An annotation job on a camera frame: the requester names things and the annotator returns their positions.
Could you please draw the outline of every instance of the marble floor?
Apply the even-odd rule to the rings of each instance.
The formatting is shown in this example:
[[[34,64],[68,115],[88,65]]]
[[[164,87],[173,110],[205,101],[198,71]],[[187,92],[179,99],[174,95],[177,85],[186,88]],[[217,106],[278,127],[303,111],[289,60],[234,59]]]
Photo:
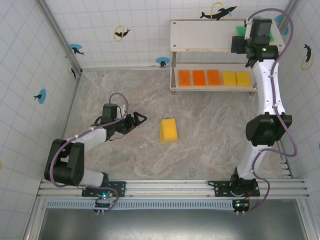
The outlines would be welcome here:
[[[104,142],[85,154],[87,168],[111,179],[229,179],[241,162],[246,123],[257,111],[258,98],[247,92],[169,91],[168,69],[85,71],[81,77],[65,138],[87,130],[102,114],[114,92],[124,94],[129,112],[148,120],[122,139]],[[124,104],[120,96],[112,98]],[[175,118],[178,140],[161,144],[159,123]],[[258,174],[280,178],[280,157],[265,156]]]

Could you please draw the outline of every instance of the cable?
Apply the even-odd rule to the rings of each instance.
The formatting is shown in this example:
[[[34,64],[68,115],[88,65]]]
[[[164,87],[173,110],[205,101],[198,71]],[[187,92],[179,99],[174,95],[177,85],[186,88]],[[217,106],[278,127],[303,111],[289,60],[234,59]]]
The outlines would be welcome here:
[[[276,114],[277,118],[279,119],[282,127],[284,128],[285,132],[288,134],[288,136],[289,136],[289,138],[290,138],[290,140],[292,142],[294,152],[292,154],[288,154],[286,152],[281,152],[279,150],[275,150],[275,149],[271,149],[271,148],[263,148],[255,156],[255,158],[254,158],[254,160],[252,162],[252,165],[251,165],[252,174],[257,179],[260,179],[260,180],[263,180],[264,182],[266,182],[266,184],[268,185],[268,188],[267,188],[266,194],[265,194],[264,198],[262,199],[262,201],[259,204],[257,204],[254,208],[249,209],[247,211],[247,213],[258,209],[266,201],[266,199],[267,199],[267,197],[269,195],[269,192],[270,192],[270,183],[269,183],[269,181],[267,179],[263,178],[263,177],[258,176],[256,174],[256,172],[255,172],[255,164],[256,164],[259,156],[261,155],[261,153],[265,152],[265,151],[270,151],[270,152],[281,154],[281,155],[284,155],[284,156],[287,156],[287,157],[294,157],[298,153],[297,144],[295,142],[295,139],[294,139],[292,133],[290,132],[290,130],[287,128],[286,124],[284,123],[284,121],[282,120],[282,118],[281,118],[281,116],[280,116],[280,114],[278,112],[278,103],[277,103],[277,99],[276,99],[276,87],[275,87],[275,82],[274,82],[274,71],[275,71],[276,65],[279,62],[280,58],[285,53],[285,51],[288,49],[288,46],[290,45],[290,43],[292,41],[292,38],[293,38],[293,35],[294,35],[294,23],[292,22],[292,19],[291,19],[290,15],[286,11],[278,9],[278,8],[265,8],[265,9],[259,10],[259,11],[255,12],[255,13],[253,13],[250,17],[248,17],[248,20],[250,20],[253,16],[255,16],[257,14],[262,13],[262,12],[266,12],[266,11],[275,11],[275,12],[282,13],[289,20],[290,28],[291,28],[290,37],[289,37],[289,40],[288,40],[287,44],[285,45],[283,51],[280,53],[280,55],[277,57],[277,59],[274,61],[273,65],[272,65],[271,72],[270,72],[270,80],[271,80],[271,87],[272,87],[272,101],[273,101],[274,111],[275,111],[275,114]]]
[[[58,155],[61,153],[61,151],[68,145],[70,144],[71,142],[73,142],[74,140],[78,139],[78,138],[81,138],[85,135],[87,135],[88,133],[91,133],[92,131],[94,130],[97,130],[97,129],[101,129],[101,128],[104,128],[104,127],[107,127],[107,126],[110,126],[110,125],[113,125],[113,124],[116,124],[118,122],[120,122],[122,119],[124,119],[126,117],[126,115],[128,114],[128,109],[129,109],[129,103],[128,103],[128,100],[127,98],[119,93],[119,92],[115,92],[113,94],[111,94],[111,96],[109,97],[109,103],[111,103],[111,98],[114,96],[114,95],[120,95],[121,97],[123,97],[124,101],[125,101],[125,111],[124,111],[124,115],[122,117],[120,117],[119,119],[115,120],[115,121],[112,121],[112,122],[109,122],[109,123],[106,123],[106,124],[102,124],[100,126],[96,126],[96,127],[93,127],[93,128],[90,128],[89,130],[81,133],[80,135],[76,135],[75,137],[71,138],[70,140],[68,140],[67,142],[65,142],[59,149],[58,151],[56,151],[56,153],[54,154],[53,158],[52,158],[52,161],[51,161],[51,165],[50,165],[50,170],[49,170],[49,174],[50,174],[50,180],[52,182],[53,185],[55,185],[57,188],[63,188],[63,187],[66,187],[67,184],[63,184],[63,185],[59,185],[57,184],[57,182],[55,181],[54,179],[54,165],[57,161],[57,158],[58,158]],[[113,202],[113,204],[110,205],[110,207],[108,208],[108,210],[106,210],[105,212],[109,212],[117,203],[118,199],[119,199],[119,195],[118,195],[118,192],[113,189],[113,188],[110,188],[110,187],[104,187],[104,186],[84,186],[84,185],[79,185],[80,187],[85,187],[85,188],[92,188],[92,189],[103,189],[103,190],[109,190],[109,191],[112,191],[115,193],[115,201]]]

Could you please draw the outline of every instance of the white tiled wall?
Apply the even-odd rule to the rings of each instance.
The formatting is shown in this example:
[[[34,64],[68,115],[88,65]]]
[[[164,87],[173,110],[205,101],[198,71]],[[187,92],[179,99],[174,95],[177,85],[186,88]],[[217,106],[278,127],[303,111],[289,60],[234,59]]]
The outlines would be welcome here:
[[[267,7],[286,9],[290,0],[46,0],[70,44],[82,46],[76,54],[82,68],[158,66],[159,57],[171,58],[170,21],[210,15],[214,3],[236,7],[226,19],[245,19]],[[216,4],[213,14],[222,8]],[[261,14],[274,19],[277,12]],[[129,33],[114,40],[123,26]],[[231,53],[178,53],[179,62],[246,62]]]
[[[293,42],[280,60],[280,91],[287,114],[293,116],[289,128],[295,137],[298,155],[289,158],[295,177],[303,177],[309,187],[313,205],[320,217],[320,1],[304,0],[293,15]],[[309,70],[302,62],[310,45],[314,57]],[[285,135],[287,152],[293,146]]]
[[[0,239],[22,239],[76,81],[34,0],[0,2]],[[46,90],[43,104],[34,100]]]

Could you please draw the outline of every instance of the floor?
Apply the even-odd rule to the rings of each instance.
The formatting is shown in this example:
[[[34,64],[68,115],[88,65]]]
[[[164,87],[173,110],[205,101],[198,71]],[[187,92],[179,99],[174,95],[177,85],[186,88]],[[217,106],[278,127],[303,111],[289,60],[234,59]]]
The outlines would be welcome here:
[[[229,179],[241,162],[248,141],[246,123],[255,117],[258,96],[247,92],[169,91],[170,72],[110,70],[84,72],[65,138],[87,130],[102,114],[114,92],[124,94],[129,112],[148,120],[122,139],[108,141],[85,155],[85,166],[111,179]],[[122,105],[120,96],[112,103]],[[159,123],[175,118],[178,140],[161,144]],[[266,155],[258,174],[280,178],[280,157]]]
[[[227,210],[48,209],[40,240],[302,240],[295,201],[267,200],[245,216]]]

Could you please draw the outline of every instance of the shelf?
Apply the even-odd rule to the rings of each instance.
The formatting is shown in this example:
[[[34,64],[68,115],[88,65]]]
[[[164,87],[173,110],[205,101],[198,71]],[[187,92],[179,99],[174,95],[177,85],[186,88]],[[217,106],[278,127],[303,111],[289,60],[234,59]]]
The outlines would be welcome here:
[[[231,53],[232,37],[236,26],[243,26],[243,20],[193,20],[170,23],[170,48],[172,52],[226,52]],[[271,25],[274,38],[270,45],[277,45],[282,52],[285,43],[275,23]]]
[[[194,86],[191,81],[190,87],[179,86],[179,70],[204,70],[206,86]],[[248,72],[250,75],[251,86],[208,86],[207,70],[219,70],[220,79],[222,81],[222,72]],[[174,76],[176,87],[171,87],[172,67],[170,68],[170,90],[171,91],[217,91],[217,92],[256,92],[253,87],[256,83],[255,75],[251,68],[245,67],[244,63],[176,63],[174,67]]]

